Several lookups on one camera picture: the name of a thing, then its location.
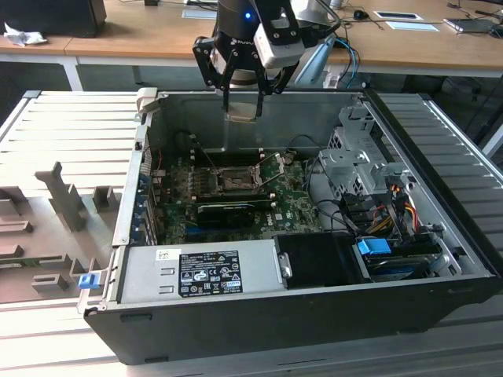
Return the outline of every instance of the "black plastic cover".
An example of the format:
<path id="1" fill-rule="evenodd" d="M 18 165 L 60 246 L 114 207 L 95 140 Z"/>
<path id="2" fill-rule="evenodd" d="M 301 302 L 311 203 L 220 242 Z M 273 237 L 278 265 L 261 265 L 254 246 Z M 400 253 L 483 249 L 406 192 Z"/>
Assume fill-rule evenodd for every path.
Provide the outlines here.
<path id="1" fill-rule="evenodd" d="M 287 254 L 288 289 L 364 283 L 354 256 L 354 238 L 345 232 L 284 234 L 274 237 L 276 252 Z"/>

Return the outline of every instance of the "red wire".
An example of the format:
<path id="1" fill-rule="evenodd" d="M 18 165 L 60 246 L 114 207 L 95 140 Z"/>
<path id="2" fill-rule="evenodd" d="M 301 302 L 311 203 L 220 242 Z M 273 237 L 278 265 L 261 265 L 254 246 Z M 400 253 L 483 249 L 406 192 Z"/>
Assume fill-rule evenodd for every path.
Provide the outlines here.
<path id="1" fill-rule="evenodd" d="M 163 154 L 161 153 L 159 149 L 159 165 L 157 165 L 157 170 L 160 169 L 160 164 L 163 162 Z"/>

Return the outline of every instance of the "power supply label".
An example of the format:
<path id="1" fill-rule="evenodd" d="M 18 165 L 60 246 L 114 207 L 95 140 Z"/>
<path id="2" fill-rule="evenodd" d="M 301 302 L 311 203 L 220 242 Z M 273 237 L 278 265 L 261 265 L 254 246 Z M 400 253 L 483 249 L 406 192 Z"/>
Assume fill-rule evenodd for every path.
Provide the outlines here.
<path id="1" fill-rule="evenodd" d="M 243 281 L 237 251 L 180 254 L 178 294 L 182 297 L 241 293 Z"/>

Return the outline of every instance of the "sticker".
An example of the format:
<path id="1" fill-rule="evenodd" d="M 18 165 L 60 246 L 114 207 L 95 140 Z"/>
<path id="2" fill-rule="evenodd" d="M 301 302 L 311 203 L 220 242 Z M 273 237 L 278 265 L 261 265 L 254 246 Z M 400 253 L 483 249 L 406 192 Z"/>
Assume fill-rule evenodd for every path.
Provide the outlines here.
<path id="1" fill-rule="evenodd" d="M 23 267 L 20 263 L 4 263 L 0 265 L 0 269 L 19 269 L 20 267 Z"/>
<path id="2" fill-rule="evenodd" d="M 237 251 L 180 254 L 178 293 L 182 297 L 241 293 L 243 282 Z"/>
<path id="3" fill-rule="evenodd" d="M 181 252 L 182 249 L 158 249 L 156 251 L 156 261 L 177 261 Z"/>

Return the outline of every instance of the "workbench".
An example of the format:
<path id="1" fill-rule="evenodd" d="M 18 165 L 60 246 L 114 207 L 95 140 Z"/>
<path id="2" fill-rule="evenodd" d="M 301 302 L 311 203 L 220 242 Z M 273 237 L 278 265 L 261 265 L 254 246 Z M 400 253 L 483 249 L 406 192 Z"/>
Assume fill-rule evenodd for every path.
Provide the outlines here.
<path id="1" fill-rule="evenodd" d="M 464 2 L 473 16 L 476 9 L 495 11 L 497 6 Z M 73 90 L 82 90 L 77 66 L 81 64 L 196 67 L 192 46 L 196 37 L 211 35 L 215 21 L 182 18 L 182 3 L 105 0 L 106 25 L 97 38 L 48 36 L 45 45 L 19 47 L 0 40 L 0 61 L 61 64 Z M 380 30 L 372 22 L 353 22 L 348 29 L 351 45 L 360 53 L 360 72 L 414 75 L 499 77 L 503 73 L 503 41 L 489 35 L 456 35 L 441 23 L 444 18 L 463 18 L 464 13 L 446 7 L 443 0 L 352 0 L 338 11 L 352 20 L 354 7 L 363 7 L 375 20 L 374 10 L 418 13 L 425 23 L 435 23 L 439 32 Z M 336 49 L 329 58 L 329 72 L 342 71 L 349 61 L 347 51 Z"/>

